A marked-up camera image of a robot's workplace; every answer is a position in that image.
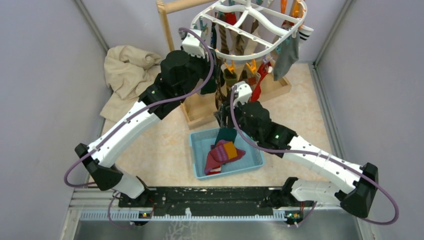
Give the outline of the dark teal sock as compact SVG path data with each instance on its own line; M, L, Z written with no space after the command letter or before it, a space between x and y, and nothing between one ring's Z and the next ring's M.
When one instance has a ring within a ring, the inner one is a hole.
M234 128L220 128L215 139L214 145L217 146L219 141L235 142L238 133Z

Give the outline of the maroon purple yellow sock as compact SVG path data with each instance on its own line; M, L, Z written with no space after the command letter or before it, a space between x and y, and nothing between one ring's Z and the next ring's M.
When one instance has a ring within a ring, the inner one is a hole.
M236 148L232 141L220 140L209 152L213 160L220 164L234 162L243 158L244 150Z

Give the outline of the maroon pink sock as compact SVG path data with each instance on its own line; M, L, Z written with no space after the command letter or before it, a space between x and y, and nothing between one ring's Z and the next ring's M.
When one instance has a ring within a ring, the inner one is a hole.
M206 158L206 163L204 167L204 174L215 168L222 168L223 161L227 159L227 154L223 147L215 147L211 149Z

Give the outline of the red white striped sock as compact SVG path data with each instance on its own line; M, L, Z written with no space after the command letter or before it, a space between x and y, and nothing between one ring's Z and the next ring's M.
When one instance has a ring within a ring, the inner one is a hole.
M211 169L211 170L207 173L207 175L220 174L220 173L221 173L221 170L222 170L222 168L221 168L221 167Z

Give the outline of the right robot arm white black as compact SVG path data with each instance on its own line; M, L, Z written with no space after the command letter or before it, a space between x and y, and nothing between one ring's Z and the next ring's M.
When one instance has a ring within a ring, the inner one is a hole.
M260 102L223 104L214 114L224 128L242 132L242 137L257 149L293 161L325 177L327 182L287 180L281 199L287 206L316 201L340 206L358 218L366 219L378 186L378 167L359 165L322 150L294 130L272 121L270 112Z

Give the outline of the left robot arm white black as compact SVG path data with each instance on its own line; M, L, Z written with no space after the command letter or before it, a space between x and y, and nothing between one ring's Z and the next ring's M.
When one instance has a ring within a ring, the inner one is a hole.
M214 68L213 52L197 57L183 50L171 51L161 61L160 73L128 113L96 141L75 147L75 153L101 191L121 192L138 207L149 203L150 193L144 182L118 168L116 161L143 132L183 103L198 88L199 81L212 81Z

